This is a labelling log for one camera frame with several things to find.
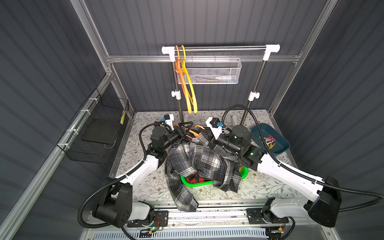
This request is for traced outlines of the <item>brown orange hanger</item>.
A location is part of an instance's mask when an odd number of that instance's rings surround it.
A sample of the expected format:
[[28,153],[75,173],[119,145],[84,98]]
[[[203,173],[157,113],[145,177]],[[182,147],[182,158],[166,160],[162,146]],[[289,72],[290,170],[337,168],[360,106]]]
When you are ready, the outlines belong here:
[[174,129],[179,128],[182,130],[182,134],[187,138],[187,139],[193,139],[197,138],[199,136],[202,136],[201,130],[206,130],[205,127],[201,125],[195,125],[192,126],[190,124],[187,124],[187,126],[182,125],[182,124],[173,124]]

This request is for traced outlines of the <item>grey plaid long-sleeve shirt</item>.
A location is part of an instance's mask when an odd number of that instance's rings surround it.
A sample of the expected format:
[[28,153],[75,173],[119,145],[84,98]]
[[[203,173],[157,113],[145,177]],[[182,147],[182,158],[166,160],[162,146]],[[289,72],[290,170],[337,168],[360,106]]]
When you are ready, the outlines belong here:
[[165,174],[177,209],[195,212],[199,206],[181,177],[198,174],[202,178],[212,180],[213,185],[224,192],[237,193],[242,180],[239,166],[237,156],[218,146],[210,148],[204,136],[173,146],[166,159]]

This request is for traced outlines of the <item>yellow plastic hanger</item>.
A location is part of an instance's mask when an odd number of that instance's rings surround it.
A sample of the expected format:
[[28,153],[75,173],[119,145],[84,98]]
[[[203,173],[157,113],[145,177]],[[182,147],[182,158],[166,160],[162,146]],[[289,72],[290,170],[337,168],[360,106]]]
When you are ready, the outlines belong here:
[[186,67],[187,54],[184,45],[182,45],[183,50],[183,59],[181,60],[182,64],[182,86],[186,97],[188,113],[197,113],[198,112],[198,103],[194,90],[194,86],[189,75],[188,69]]

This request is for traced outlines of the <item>red clothespin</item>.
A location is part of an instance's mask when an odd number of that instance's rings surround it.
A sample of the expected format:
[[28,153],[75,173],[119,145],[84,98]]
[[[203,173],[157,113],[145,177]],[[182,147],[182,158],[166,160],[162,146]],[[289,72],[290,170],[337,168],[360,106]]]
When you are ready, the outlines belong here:
[[273,138],[271,135],[269,135],[268,137],[265,137],[265,141],[267,144],[270,144],[270,143],[273,143],[276,141],[275,138]]

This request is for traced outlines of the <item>red black plaid shirt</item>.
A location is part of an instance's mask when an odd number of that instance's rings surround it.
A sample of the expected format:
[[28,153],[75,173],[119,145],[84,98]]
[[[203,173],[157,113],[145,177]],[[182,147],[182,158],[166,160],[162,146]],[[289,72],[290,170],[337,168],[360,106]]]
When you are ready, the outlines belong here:
[[199,184],[210,181],[209,179],[201,177],[198,173],[194,173],[188,177],[186,177],[186,180],[190,184]]

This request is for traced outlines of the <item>orange plastic hanger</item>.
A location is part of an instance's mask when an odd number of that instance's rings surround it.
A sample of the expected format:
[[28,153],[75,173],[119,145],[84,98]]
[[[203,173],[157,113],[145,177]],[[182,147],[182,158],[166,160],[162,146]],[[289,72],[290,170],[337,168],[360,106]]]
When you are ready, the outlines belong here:
[[194,105],[193,103],[193,97],[190,94],[190,91],[188,90],[187,83],[184,78],[184,74],[186,73],[186,68],[185,68],[185,60],[182,60],[180,57],[180,50],[178,46],[175,46],[176,52],[177,52],[177,57],[176,57],[176,62],[175,62],[175,68],[176,68],[176,73],[179,77],[183,94],[186,100],[187,104],[187,110],[188,113],[192,113],[192,106]]

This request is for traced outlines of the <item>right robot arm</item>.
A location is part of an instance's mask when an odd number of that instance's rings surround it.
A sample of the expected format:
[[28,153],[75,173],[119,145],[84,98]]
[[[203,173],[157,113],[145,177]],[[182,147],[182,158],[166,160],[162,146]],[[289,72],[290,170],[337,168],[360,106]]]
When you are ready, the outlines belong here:
[[[383,202],[382,194],[342,188],[332,177],[323,179],[281,162],[270,151],[262,133],[259,135],[264,149],[252,145],[253,135],[243,125],[234,126],[226,134],[224,121],[227,114],[228,112],[225,111],[221,119],[209,117],[206,120],[213,134],[213,146],[220,147],[225,153],[238,158],[244,167],[269,175],[302,194],[302,198],[269,200],[263,210],[265,219],[308,215],[316,223],[333,228],[339,213],[363,209]],[[369,196],[373,199],[342,208],[342,192]]]

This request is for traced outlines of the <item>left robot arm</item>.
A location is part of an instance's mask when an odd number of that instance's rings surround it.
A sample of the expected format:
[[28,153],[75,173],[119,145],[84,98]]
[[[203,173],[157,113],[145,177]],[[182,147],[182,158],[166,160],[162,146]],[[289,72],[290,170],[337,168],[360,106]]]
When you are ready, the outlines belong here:
[[[132,221],[143,221],[150,225],[154,221],[153,205],[133,200],[134,190],[151,173],[157,170],[166,160],[168,148],[181,143],[193,126],[193,122],[181,122],[173,125],[172,115],[159,122],[144,126],[139,132],[139,141],[144,151],[143,159],[130,170],[112,179],[95,193],[91,194],[80,206],[77,214],[78,223],[87,229],[107,226],[123,228]],[[87,223],[83,218],[87,204],[96,197],[98,199],[92,216],[101,221],[100,224]]]

